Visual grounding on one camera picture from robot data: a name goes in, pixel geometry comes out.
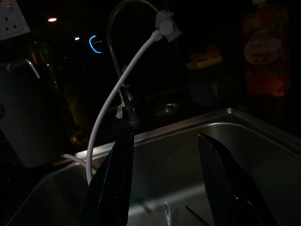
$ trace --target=faucet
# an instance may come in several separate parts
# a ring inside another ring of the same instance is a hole
[[[114,19],[115,19],[116,15],[118,14],[118,12],[121,9],[123,9],[124,7],[131,5],[133,3],[142,3],[146,6],[149,6],[152,10],[154,10],[156,12],[156,14],[159,13],[159,10],[146,0],[125,0],[121,3],[119,3],[111,12],[108,22],[107,22],[107,25],[106,25],[106,40],[107,40],[109,52],[112,57],[114,67],[115,67],[115,72],[117,74],[118,79],[121,77],[122,72],[121,72],[121,69],[120,69],[120,66],[119,66],[116,54],[114,52],[114,49],[113,49],[113,45],[112,45],[112,36],[111,36],[112,35],[112,25],[113,25]],[[121,95],[122,95],[122,98],[124,101],[125,109],[128,114],[130,123],[138,123],[139,119],[137,117],[135,107],[134,107],[132,101],[129,100],[128,95],[127,95],[127,87],[122,86],[120,88],[120,92],[121,92]]]

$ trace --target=sink basin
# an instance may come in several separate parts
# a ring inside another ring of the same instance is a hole
[[[128,226],[201,226],[189,206],[214,226],[202,177],[198,133],[221,141],[251,176],[280,226],[301,224],[301,140],[235,109],[222,109],[135,136]],[[93,164],[112,144],[95,148]],[[85,158],[86,152],[77,154]],[[76,225],[87,191],[85,170],[73,163],[45,175],[8,225]]]

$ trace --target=blue light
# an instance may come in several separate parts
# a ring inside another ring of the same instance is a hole
[[[101,52],[99,52],[99,51],[96,51],[96,49],[94,49],[94,47],[92,46],[91,40],[92,40],[93,38],[95,38],[95,37],[96,37],[96,35],[93,35],[93,36],[89,39],[89,44],[90,44],[92,50],[93,50],[95,53],[101,53]]]

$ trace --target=white hose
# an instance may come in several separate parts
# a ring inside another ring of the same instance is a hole
[[[75,157],[74,155],[71,155],[71,154],[62,154],[61,157],[62,158],[66,158],[66,159],[71,159],[72,161],[75,161],[75,162],[79,163],[80,165],[82,165],[83,167],[86,168],[86,162],[83,161],[83,160],[81,160],[78,157]],[[96,173],[96,170],[94,168],[92,168],[92,173],[93,174]]]
[[[122,84],[124,83],[124,81],[126,80],[128,74],[132,71],[133,67],[135,66],[135,64],[137,63],[137,61],[140,59],[140,57],[142,56],[142,54],[147,50],[147,48],[152,43],[154,43],[154,42],[156,42],[156,41],[158,41],[158,40],[160,40],[162,38],[163,38],[163,35],[160,34],[159,30],[155,30],[152,33],[151,37],[139,49],[139,51],[136,53],[136,55],[134,56],[134,58],[132,59],[132,61],[130,62],[130,64],[127,66],[126,70],[123,72],[122,76],[120,77],[120,79],[116,83],[115,87],[111,91],[110,95],[108,96],[107,100],[103,104],[103,107],[101,108],[101,110],[100,110],[100,112],[99,112],[99,114],[97,116],[97,119],[95,121],[94,127],[92,129],[91,136],[90,136],[90,139],[89,139],[88,149],[87,149],[86,175],[87,175],[88,184],[90,184],[90,181],[92,179],[92,155],[93,155],[94,142],[95,142],[96,135],[97,135],[99,126],[100,126],[100,124],[101,124],[101,122],[103,120],[105,112],[108,110],[108,108],[109,108],[112,100],[114,99],[114,97],[118,93],[118,90],[120,89],[120,87],[122,86]]]

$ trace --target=wall socket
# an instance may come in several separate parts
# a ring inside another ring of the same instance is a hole
[[[0,0],[0,40],[30,32],[16,0]]]

